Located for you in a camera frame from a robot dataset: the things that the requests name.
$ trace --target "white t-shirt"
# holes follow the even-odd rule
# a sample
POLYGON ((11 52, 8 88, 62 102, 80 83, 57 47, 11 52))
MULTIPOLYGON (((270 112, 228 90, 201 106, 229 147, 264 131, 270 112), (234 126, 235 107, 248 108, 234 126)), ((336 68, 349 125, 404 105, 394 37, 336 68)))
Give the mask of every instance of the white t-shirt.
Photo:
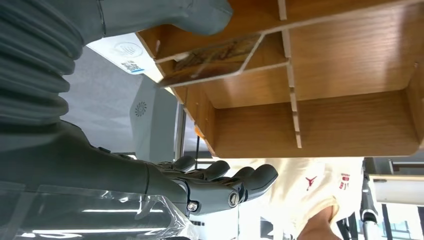
POLYGON ((261 197, 263 217, 274 236, 299 236, 310 218, 333 206, 331 226, 361 205, 363 157, 227 159, 233 171, 270 164, 278 171, 271 189, 261 197))

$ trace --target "transparent plastic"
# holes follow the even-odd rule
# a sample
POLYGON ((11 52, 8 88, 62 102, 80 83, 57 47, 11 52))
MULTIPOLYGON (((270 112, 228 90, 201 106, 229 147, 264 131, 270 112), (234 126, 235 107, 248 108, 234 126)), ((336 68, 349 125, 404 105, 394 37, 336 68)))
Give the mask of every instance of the transparent plastic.
POLYGON ((0 182, 0 240, 198 240, 166 197, 0 182))

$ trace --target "metal frame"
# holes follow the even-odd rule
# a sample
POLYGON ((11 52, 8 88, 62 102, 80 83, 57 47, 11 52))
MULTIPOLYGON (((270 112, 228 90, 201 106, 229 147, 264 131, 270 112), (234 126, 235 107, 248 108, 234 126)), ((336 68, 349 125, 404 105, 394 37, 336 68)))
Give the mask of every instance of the metal frame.
POLYGON ((186 132, 186 111, 184 111, 184 105, 179 104, 177 110, 177 122, 176 122, 176 138, 175 138, 175 156, 177 160, 183 156, 184 153, 184 137, 186 132))

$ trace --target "gray robotic arm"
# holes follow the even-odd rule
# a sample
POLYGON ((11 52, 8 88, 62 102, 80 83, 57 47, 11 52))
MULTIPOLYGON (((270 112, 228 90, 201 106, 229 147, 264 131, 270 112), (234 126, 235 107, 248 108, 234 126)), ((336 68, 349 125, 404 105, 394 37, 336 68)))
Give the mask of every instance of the gray robotic arm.
POLYGON ((189 162, 155 165, 95 148, 60 120, 68 105, 59 93, 70 87, 62 75, 73 73, 84 45, 161 24, 210 35, 231 15, 226 0, 0 1, 0 182, 28 193, 62 186, 162 195, 187 216, 262 195, 277 177, 270 165, 231 178, 222 177, 223 162, 185 172, 189 162))

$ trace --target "wooden shelf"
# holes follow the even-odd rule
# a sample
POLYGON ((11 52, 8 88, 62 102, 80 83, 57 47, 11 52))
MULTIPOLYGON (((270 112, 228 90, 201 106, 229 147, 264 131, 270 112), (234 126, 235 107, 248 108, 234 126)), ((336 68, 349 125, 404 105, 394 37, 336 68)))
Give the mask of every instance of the wooden shelf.
POLYGON ((423 4, 290 30, 298 100, 404 89, 423 45, 423 4))
POLYGON ((217 46, 193 50, 186 58, 159 63, 166 76, 161 87, 178 87, 287 65, 281 33, 251 35, 217 46))
POLYGON ((233 17, 220 33, 211 36, 196 35, 172 25, 162 25, 139 32, 151 56, 159 62, 193 49, 206 48, 229 39, 252 33, 273 33, 282 29, 339 19, 364 11, 419 3, 420 0, 286 0, 287 20, 281 21, 277 0, 229 0, 233 17))
POLYGON ((217 109, 290 102, 285 66, 200 84, 217 109))
POLYGON ((418 148, 403 91, 300 101, 298 107, 302 148, 296 145, 288 103, 218 109, 216 154, 221 158, 402 156, 418 148))
POLYGON ((221 33, 138 33, 213 155, 405 156, 424 146, 422 0, 229 2, 221 33))

